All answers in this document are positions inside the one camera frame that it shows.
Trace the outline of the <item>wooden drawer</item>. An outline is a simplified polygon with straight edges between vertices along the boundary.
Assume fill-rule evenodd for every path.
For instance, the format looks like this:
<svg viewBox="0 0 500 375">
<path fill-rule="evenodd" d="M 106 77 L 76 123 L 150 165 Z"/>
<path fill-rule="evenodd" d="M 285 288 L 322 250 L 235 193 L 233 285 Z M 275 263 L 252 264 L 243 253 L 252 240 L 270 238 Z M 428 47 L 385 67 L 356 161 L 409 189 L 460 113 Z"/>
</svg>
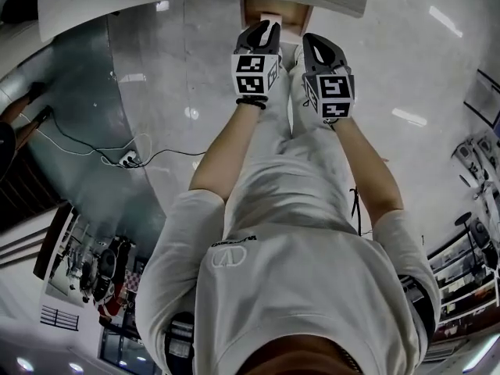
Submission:
<svg viewBox="0 0 500 375">
<path fill-rule="evenodd" d="M 261 13 L 282 16 L 280 40 L 298 45 L 306 32 L 313 8 L 310 5 L 283 0 L 240 0 L 241 26 L 246 29 L 259 23 Z"/>
</svg>

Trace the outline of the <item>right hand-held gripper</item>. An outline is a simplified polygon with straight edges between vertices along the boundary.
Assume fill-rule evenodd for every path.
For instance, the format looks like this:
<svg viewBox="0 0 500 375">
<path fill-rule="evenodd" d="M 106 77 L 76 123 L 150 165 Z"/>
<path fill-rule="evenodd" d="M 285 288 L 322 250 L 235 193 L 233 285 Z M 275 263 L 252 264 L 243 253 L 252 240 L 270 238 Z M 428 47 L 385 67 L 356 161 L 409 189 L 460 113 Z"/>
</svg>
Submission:
<svg viewBox="0 0 500 375">
<path fill-rule="evenodd" d="M 355 80 L 343 50 L 332 41 L 306 33 L 302 37 L 305 95 L 321 120 L 349 118 L 355 103 Z M 317 73 L 328 66 L 332 70 Z"/>
</svg>

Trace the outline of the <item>person's left forearm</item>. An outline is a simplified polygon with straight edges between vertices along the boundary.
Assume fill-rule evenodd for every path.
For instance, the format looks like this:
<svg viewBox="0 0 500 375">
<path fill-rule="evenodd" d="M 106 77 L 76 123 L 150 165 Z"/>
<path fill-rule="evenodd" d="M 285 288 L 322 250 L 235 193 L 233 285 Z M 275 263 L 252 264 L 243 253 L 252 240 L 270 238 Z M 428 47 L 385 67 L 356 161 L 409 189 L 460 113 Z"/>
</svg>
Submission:
<svg viewBox="0 0 500 375">
<path fill-rule="evenodd" d="M 228 200 L 241 173 L 261 109 L 238 104 L 191 179 L 189 190 L 210 191 L 224 202 Z"/>
</svg>

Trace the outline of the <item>white power strip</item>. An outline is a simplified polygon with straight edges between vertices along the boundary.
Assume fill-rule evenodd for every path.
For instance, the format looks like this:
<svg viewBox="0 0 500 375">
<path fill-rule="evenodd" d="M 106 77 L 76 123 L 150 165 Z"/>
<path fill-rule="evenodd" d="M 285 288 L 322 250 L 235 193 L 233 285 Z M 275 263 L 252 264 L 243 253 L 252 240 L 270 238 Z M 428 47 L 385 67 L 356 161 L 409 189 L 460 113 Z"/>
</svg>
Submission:
<svg viewBox="0 0 500 375">
<path fill-rule="evenodd" d="M 136 158 L 137 153 L 135 152 L 135 150 L 129 150 L 120 158 L 120 160 L 118 161 L 118 165 L 125 169 L 136 168 L 138 166 Z"/>
</svg>

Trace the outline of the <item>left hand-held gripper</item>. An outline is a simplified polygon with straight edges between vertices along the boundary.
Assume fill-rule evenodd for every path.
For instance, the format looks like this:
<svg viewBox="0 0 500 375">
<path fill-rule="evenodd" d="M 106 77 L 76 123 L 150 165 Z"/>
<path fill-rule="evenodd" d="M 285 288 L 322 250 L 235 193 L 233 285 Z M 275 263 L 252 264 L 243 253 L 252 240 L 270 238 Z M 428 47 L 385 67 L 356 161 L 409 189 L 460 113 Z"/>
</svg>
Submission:
<svg viewBox="0 0 500 375">
<path fill-rule="evenodd" d="M 260 21 L 237 38 L 231 56 L 234 90 L 240 96 L 267 96 L 280 76 L 278 22 Z"/>
</svg>

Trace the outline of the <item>person's white t-shirt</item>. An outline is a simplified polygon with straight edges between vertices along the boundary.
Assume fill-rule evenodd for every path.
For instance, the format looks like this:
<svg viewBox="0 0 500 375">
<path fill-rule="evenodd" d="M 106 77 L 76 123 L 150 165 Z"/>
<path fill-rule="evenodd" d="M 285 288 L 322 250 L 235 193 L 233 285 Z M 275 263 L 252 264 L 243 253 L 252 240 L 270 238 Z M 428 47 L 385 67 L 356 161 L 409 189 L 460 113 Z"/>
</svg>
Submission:
<svg viewBox="0 0 500 375">
<path fill-rule="evenodd" d="M 223 200 L 188 191 L 173 205 L 136 297 L 136 325 L 167 369 L 172 318 L 192 309 L 196 375 L 236 375 L 266 343 L 327 338 L 365 375 L 412 375 L 441 296 L 409 215 L 388 212 L 366 240 L 339 230 L 264 223 L 223 237 Z"/>
</svg>

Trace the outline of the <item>person's right forearm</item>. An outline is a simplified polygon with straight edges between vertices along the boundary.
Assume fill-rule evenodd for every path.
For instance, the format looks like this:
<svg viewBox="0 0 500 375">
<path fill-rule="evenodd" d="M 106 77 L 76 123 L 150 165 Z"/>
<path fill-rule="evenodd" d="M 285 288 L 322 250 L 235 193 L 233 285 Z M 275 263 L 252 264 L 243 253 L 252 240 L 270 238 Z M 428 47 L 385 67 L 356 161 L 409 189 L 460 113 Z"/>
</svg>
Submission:
<svg viewBox="0 0 500 375">
<path fill-rule="evenodd" d="M 353 118 L 337 121 L 334 130 L 371 225 L 374 227 L 387 213 L 403 210 L 402 196 L 395 178 Z"/>
</svg>

